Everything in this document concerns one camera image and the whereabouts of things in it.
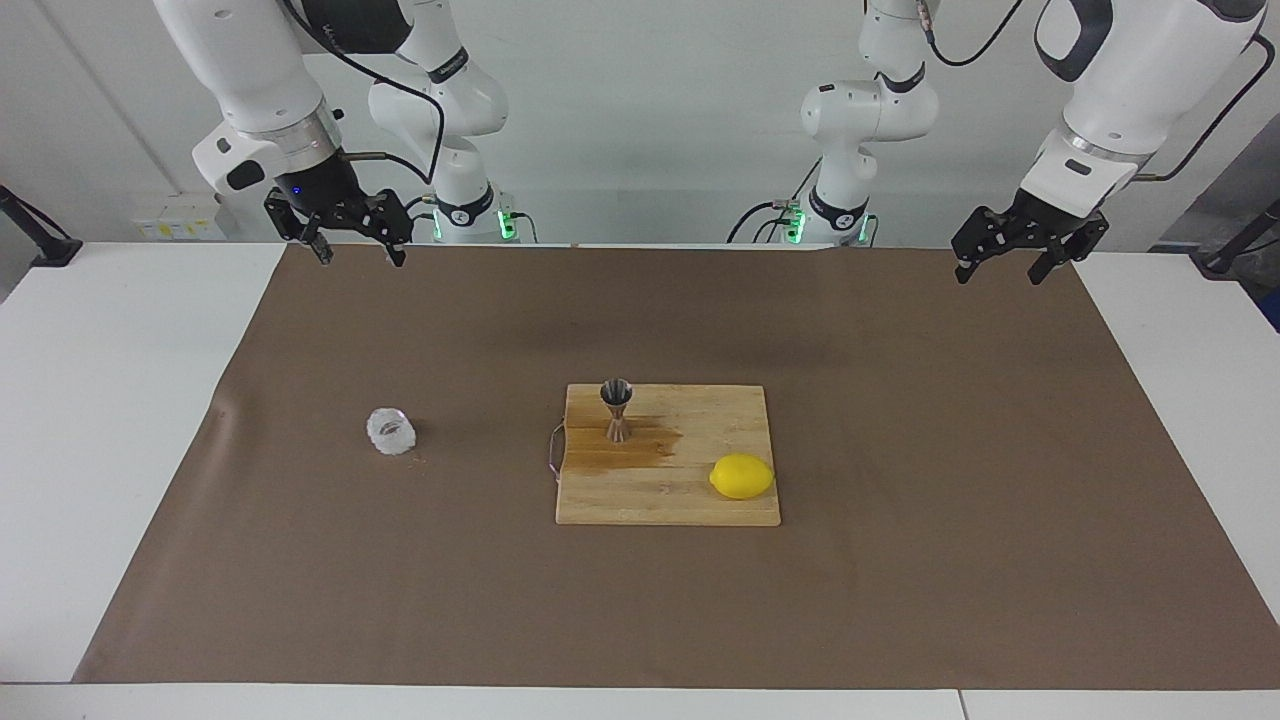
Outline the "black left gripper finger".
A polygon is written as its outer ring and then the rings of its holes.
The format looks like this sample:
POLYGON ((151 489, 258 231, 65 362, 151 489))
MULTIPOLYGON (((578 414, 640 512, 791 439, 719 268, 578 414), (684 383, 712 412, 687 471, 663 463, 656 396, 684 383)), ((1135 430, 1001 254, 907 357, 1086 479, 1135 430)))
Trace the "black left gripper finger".
POLYGON ((978 266, 1007 252, 1011 246, 1005 236, 1007 217, 991 208, 977 208, 952 237, 956 258, 954 272, 960 284, 966 284, 978 266))
POLYGON ((1043 241, 1044 251, 1030 265, 1030 283, 1042 284, 1059 266, 1085 260, 1108 228, 1108 220, 1085 220, 1069 233, 1047 234, 1043 241))

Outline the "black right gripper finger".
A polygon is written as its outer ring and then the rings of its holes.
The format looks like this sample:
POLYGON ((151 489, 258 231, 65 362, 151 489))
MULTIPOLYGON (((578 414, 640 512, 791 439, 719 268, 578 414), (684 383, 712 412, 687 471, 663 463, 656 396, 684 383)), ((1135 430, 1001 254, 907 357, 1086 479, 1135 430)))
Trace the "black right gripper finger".
POLYGON ((301 220, 283 195, 266 196, 264 210, 282 240, 287 243, 303 245, 312 251, 321 265, 330 264, 333 251, 323 234, 320 215, 312 214, 306 222, 301 220))
POLYGON ((383 246, 396 268, 404 265, 404 246, 412 242, 413 220, 394 190, 365 197, 365 237, 383 246))

